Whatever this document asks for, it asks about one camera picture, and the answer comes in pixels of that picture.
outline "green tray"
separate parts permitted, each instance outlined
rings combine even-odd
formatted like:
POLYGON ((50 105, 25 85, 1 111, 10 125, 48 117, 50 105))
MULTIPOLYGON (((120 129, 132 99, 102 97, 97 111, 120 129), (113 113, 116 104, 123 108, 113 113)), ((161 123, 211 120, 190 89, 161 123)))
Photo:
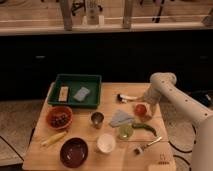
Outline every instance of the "green tray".
POLYGON ((76 74, 58 74, 55 84, 48 97, 48 104, 67 105, 73 108, 97 108, 100 103, 101 94, 101 76, 100 75, 76 75, 76 74), (58 97, 61 86, 69 87, 67 102, 59 102, 58 97), (81 88, 86 87, 90 94, 83 102, 73 99, 73 96, 81 88))

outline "sponge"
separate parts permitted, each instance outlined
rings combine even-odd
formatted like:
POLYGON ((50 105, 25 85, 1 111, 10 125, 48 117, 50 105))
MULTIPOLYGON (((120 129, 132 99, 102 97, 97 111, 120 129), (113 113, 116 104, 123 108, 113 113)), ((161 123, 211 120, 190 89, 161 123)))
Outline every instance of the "sponge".
POLYGON ((80 90, 78 90, 78 92, 73 96, 73 98, 79 102, 82 102, 85 100, 85 98, 90 94, 90 90, 85 88, 85 87, 81 87, 80 90))

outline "cabinet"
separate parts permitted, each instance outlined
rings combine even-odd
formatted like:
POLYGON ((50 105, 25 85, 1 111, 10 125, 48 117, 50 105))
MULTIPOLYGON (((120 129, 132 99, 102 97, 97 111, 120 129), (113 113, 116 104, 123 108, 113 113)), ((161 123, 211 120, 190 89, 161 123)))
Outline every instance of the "cabinet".
POLYGON ((183 90, 212 89, 212 30, 0 37, 0 99, 44 98, 58 73, 148 82, 174 72, 183 90))

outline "scrub brush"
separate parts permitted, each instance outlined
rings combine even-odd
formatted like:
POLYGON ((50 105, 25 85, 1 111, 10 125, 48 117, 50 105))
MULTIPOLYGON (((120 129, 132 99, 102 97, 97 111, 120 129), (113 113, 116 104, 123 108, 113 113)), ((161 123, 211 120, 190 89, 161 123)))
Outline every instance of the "scrub brush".
POLYGON ((159 142, 161 139, 162 139, 162 137, 159 137, 156 140, 154 140, 154 141, 152 141, 152 142, 150 142, 150 143, 148 143, 146 145, 140 145, 139 147, 137 147, 136 149, 134 149, 134 153, 136 155, 142 154, 146 148, 148 148, 149 146, 151 146, 151 145, 159 142))

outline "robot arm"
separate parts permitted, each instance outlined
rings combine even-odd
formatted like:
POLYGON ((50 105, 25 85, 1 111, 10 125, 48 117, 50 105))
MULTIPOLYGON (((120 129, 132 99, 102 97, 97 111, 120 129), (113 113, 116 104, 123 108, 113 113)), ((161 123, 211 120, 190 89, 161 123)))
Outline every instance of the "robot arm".
POLYGON ((192 152, 192 171, 213 171, 213 111, 177 89, 174 86, 176 81, 173 73, 153 74, 151 86, 143 98, 154 105, 164 95, 198 128, 192 152))

